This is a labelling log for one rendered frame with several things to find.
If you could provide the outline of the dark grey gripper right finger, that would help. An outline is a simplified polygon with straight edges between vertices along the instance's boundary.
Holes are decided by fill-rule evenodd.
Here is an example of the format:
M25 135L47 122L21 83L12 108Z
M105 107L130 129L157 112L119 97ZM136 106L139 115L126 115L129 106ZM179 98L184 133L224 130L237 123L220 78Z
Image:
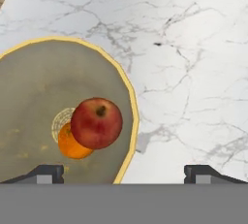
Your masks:
M209 165L185 165L184 174L185 184L247 184L247 181L221 175Z

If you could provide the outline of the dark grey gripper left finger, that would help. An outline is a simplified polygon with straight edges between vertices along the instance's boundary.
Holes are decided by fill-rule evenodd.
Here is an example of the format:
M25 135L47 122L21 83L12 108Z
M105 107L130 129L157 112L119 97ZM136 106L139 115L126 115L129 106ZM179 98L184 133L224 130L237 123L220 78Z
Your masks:
M28 174L2 181L2 184L63 184L63 175L63 165L39 165Z

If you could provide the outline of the orange fruit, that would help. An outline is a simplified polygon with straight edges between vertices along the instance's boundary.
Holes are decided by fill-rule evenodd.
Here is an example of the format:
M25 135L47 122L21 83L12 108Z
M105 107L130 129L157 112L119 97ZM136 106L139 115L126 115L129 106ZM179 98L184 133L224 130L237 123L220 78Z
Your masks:
M83 159L93 153L93 149L84 147L75 140L70 123L66 123L60 129L58 147L64 156L72 159Z

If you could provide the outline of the red apple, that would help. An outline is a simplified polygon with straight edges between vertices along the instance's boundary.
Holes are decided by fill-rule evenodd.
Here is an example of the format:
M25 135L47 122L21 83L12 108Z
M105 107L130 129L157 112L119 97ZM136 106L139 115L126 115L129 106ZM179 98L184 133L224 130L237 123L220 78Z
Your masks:
M122 124L120 109L104 98L82 101L71 118L74 138L90 149L102 149L113 144L121 133Z

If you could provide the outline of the grey plate with yellow rim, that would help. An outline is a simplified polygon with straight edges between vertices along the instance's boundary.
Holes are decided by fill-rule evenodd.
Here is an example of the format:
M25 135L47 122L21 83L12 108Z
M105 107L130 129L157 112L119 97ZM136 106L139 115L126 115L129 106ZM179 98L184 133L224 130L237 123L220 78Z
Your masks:
M83 159L61 154L57 136L80 102L101 97L123 117L116 142ZM0 182L55 171L65 183L121 182L136 149L139 113L122 67L81 39L48 37L0 54Z

